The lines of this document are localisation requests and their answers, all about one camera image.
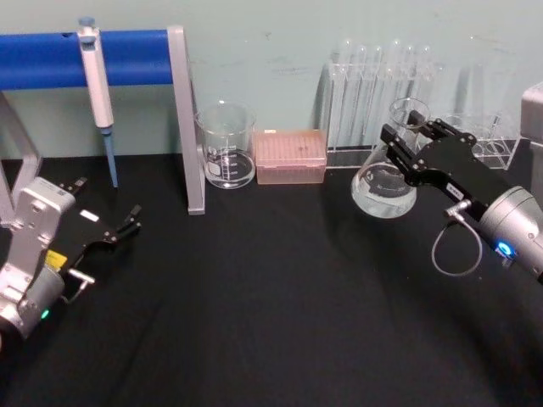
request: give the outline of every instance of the wire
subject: wire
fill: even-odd
[[[463,271],[462,273],[450,273],[448,271],[443,270],[441,267],[439,267],[437,260],[435,259],[435,251],[438,247],[438,243],[445,234],[445,231],[449,229],[451,226],[458,224],[460,226],[464,226],[472,235],[475,237],[475,241],[477,242],[477,246],[479,249],[479,254],[477,256],[477,260],[475,263],[467,270]],[[455,217],[455,219],[452,222],[449,222],[441,231],[439,232],[439,235],[435,238],[434,245],[432,247],[432,263],[434,264],[434,267],[439,271],[441,274],[444,274],[448,277],[465,277],[470,274],[472,274],[477,267],[479,267],[479,264],[481,263],[481,259],[483,258],[483,244],[481,243],[481,237],[479,234],[473,229],[465,220],[463,220],[460,217]]]

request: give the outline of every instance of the erlenmeyer flask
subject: erlenmeyer flask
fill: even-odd
[[[412,110],[420,114],[415,124],[409,121]],[[414,98],[402,98],[390,105],[389,113],[389,124],[407,147],[416,152],[417,133],[414,131],[429,120],[428,106]],[[386,153],[387,146],[379,140],[353,178],[351,194],[367,214],[390,219],[409,212],[417,200],[417,189],[405,183],[403,174],[387,159]]]

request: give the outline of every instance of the black table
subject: black table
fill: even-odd
[[[140,203],[143,229],[87,259],[98,284],[2,363],[1,406],[543,405],[543,287],[488,248],[473,275],[440,275],[440,192],[376,220],[351,202],[354,172],[333,170],[318,186],[208,186],[191,217],[178,160],[120,157],[116,194],[104,159],[46,160],[51,181],[88,176],[79,202],[106,218]],[[461,229],[443,244],[453,270],[475,257]]]

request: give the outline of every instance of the pipette tip box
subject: pipette tip box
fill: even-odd
[[[326,135],[320,130],[264,130],[253,139],[256,180],[269,184],[318,184],[326,170]]]

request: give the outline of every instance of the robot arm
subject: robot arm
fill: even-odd
[[[410,120],[418,113],[411,112]],[[456,204],[446,211],[457,217],[461,211],[478,222],[482,238],[501,256],[517,261],[543,283],[543,211],[532,194],[510,185],[497,172],[473,156],[477,139],[437,119],[419,131],[432,140],[413,153],[389,125],[381,140],[387,157],[414,187],[432,185]]]
[[[69,303],[94,283],[75,270],[85,254],[95,248],[115,248],[140,229],[139,206],[117,229],[91,212],[74,210],[75,195],[85,183],[79,179],[57,187],[38,177],[20,193],[8,259],[0,270],[0,354],[27,339],[57,299]],[[62,296],[71,278],[81,284],[68,300]]]

